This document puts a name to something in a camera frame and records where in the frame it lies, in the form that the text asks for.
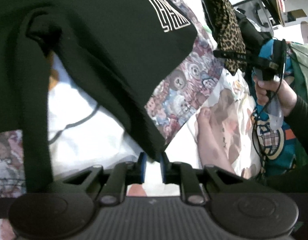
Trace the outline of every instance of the round pad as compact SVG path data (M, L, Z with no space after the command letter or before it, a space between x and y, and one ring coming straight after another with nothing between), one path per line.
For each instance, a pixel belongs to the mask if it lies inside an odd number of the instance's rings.
M220 193L212 200L211 213L236 236L272 239L290 233L298 208L281 193Z
M13 229L29 239L59 239L80 231L94 214L85 193L32 193L19 197L9 210Z

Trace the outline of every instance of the ribbed plastic surface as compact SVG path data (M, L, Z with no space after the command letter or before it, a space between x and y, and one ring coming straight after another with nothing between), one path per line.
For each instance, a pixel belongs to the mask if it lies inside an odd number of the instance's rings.
M102 209L87 229L68 239L238 240L243 238L225 232L211 220L203 208L188 206L179 197L127 197L119 206ZM286 236L279 240L292 240L292 238Z

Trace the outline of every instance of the patterned fabric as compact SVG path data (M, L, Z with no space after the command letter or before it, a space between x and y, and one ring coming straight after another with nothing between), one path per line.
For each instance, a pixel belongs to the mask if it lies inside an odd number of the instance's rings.
M270 59L273 51L273 44L274 40L267 42L262 47L259 56ZM288 48L284 79L292 88L294 88L294 71L291 63L291 54L292 51ZM256 101L257 97L255 91L253 91L252 94ZM256 117L257 113L259 113L263 108L263 106L260 106L257 103L256 105L257 110L254 113L254 117ZM257 121L257 134L261 150L266 156L266 160L263 161L264 169L261 170L265 176L281 175L295 167L296 137L287 123L283 122L281 128L273 131L270 128L268 114L262 112L260 120Z
M254 108L255 101L250 96L242 72L238 70L232 76L228 70L223 69L211 96L202 105L200 112L187 122L197 144L201 167L212 161L214 155L211 152L216 149L219 164L223 168L231 166L238 176L246 179L259 173L261 162L252 144L251 114ZM209 113L208 118L205 117L206 111Z
M220 30L217 38L218 49L222 51L235 51L246 53L241 30L238 26L235 10L229 0L211 0L214 6L215 26ZM246 63L227 59L225 68L235 75L240 69L245 71Z
M192 52L154 90L145 108L169 143L215 88L223 69L205 28L183 0L171 0L195 25Z
M25 193L22 132L0 133L0 197Z

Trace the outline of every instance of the teddy bear print fabric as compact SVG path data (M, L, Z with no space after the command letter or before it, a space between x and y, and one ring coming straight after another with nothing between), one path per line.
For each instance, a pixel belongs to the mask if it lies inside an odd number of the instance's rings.
M0 198L25 192L22 132L0 133Z
M171 0L195 25L192 52L155 88L145 105L148 115L169 143L215 88L223 69L212 53L208 33L183 0Z

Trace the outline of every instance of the human hand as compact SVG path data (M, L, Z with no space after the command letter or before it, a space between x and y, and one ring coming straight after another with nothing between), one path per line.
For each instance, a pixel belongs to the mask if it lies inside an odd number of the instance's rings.
M270 90L276 92L279 86L279 82L259 81L256 76L254 76L253 80L255 82L257 103L261 106L265 106L265 104L269 101L269 98L266 96L266 91ZM297 95L284 79L282 80L282 84L278 90L277 96L281 104L284 116L289 116L296 105Z

